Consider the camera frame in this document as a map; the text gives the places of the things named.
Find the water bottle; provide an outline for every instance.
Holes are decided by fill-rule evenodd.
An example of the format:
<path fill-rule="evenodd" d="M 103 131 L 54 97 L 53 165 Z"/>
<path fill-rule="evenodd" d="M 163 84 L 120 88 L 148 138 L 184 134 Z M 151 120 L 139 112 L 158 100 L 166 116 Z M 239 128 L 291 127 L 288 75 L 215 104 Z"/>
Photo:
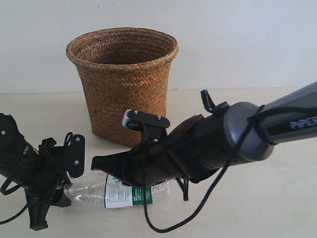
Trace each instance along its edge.
<path fill-rule="evenodd" d="M 143 190 L 125 186 L 117 178 L 104 172 L 96 172 L 83 182 L 65 188 L 66 196 L 72 202 L 86 202 L 104 208 L 120 208 L 143 205 Z M 147 204 L 158 203 L 168 198 L 168 182 L 146 189 Z"/>

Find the woven basket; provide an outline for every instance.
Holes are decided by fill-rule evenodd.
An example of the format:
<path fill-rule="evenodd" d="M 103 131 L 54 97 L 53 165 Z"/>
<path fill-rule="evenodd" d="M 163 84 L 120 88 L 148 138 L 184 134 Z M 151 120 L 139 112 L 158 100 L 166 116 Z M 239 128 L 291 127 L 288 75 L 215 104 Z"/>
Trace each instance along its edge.
<path fill-rule="evenodd" d="M 71 41 L 66 55 L 81 79 L 92 133 L 134 146 L 140 133 L 125 128 L 127 109 L 166 116 L 166 93 L 176 39 L 144 28 L 111 28 Z"/>

